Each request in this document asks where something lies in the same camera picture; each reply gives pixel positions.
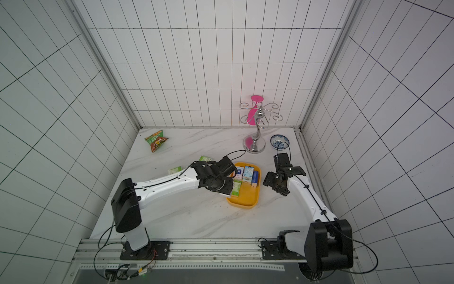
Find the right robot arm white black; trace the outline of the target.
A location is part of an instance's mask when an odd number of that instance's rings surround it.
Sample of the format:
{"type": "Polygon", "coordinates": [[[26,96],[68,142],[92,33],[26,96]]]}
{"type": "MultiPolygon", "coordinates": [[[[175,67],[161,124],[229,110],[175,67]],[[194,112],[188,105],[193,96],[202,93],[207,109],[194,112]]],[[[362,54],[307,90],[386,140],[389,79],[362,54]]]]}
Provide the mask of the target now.
{"type": "Polygon", "coordinates": [[[302,260],[314,273],[350,269],[354,264],[350,223],[329,210],[305,171],[293,166],[288,154],[276,154],[274,164],[275,171],[268,172],[263,184],[298,202],[303,227],[281,231],[274,241],[262,241],[263,259],[302,260]]]}

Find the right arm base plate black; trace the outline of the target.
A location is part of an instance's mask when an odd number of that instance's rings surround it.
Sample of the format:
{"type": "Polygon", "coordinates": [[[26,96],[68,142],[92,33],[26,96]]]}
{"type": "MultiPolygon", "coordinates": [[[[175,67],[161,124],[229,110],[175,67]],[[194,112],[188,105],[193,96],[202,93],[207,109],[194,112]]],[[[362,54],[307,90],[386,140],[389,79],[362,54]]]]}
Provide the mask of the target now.
{"type": "Polygon", "coordinates": [[[291,252],[286,247],[279,245],[278,241],[265,239],[258,240],[264,260],[305,260],[306,258],[299,253],[291,252]]]}

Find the pink Tempo tissue pack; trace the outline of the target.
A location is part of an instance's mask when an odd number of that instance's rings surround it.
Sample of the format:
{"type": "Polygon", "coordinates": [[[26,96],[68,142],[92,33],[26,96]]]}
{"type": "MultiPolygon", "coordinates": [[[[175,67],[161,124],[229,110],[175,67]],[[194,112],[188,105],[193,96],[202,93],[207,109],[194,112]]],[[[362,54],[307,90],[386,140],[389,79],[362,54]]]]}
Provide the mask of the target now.
{"type": "Polygon", "coordinates": [[[243,174],[244,174],[244,167],[237,166],[236,167],[236,174],[234,176],[234,179],[236,181],[242,181],[243,174]]]}

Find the teal cartoon tissue pack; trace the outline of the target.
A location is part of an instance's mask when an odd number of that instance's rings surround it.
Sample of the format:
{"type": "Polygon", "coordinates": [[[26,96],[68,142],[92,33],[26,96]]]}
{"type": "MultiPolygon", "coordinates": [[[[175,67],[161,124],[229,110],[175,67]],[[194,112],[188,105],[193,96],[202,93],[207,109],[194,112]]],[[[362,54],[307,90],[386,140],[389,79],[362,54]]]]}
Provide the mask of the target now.
{"type": "Polygon", "coordinates": [[[254,177],[254,167],[252,166],[244,166],[244,171],[242,174],[242,181],[243,183],[252,184],[253,177],[254,177]]]}

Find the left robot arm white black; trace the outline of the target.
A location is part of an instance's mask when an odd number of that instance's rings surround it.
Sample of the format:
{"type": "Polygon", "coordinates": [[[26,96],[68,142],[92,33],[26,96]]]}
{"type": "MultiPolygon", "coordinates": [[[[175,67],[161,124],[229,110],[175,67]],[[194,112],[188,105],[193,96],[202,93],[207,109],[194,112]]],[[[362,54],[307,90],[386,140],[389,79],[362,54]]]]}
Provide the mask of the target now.
{"type": "Polygon", "coordinates": [[[124,179],[111,199],[113,224],[117,233],[125,236],[126,250],[131,253],[151,249],[143,214],[177,194],[206,189],[229,195],[234,187],[237,169],[227,156],[220,161],[197,160],[177,173],[146,182],[124,179]]]}

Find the dark blue Tempo pack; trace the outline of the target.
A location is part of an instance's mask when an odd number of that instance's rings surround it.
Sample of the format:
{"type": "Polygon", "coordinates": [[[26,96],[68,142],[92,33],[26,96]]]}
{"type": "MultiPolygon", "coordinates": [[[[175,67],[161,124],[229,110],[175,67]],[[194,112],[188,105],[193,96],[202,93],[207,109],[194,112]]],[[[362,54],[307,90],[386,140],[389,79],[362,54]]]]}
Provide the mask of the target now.
{"type": "Polygon", "coordinates": [[[254,171],[253,172],[252,181],[251,181],[251,187],[252,188],[256,188],[258,186],[258,178],[259,178],[259,172],[258,171],[254,171]]]}

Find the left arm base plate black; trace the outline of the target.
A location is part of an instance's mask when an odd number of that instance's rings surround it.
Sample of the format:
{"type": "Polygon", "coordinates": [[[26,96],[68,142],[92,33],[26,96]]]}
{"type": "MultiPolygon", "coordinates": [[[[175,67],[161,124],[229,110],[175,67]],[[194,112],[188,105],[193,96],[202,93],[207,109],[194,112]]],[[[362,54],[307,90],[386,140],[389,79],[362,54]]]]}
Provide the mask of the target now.
{"type": "Polygon", "coordinates": [[[122,249],[121,260],[167,260],[170,250],[169,241],[149,241],[146,246],[133,251],[130,242],[127,241],[122,249]]]}

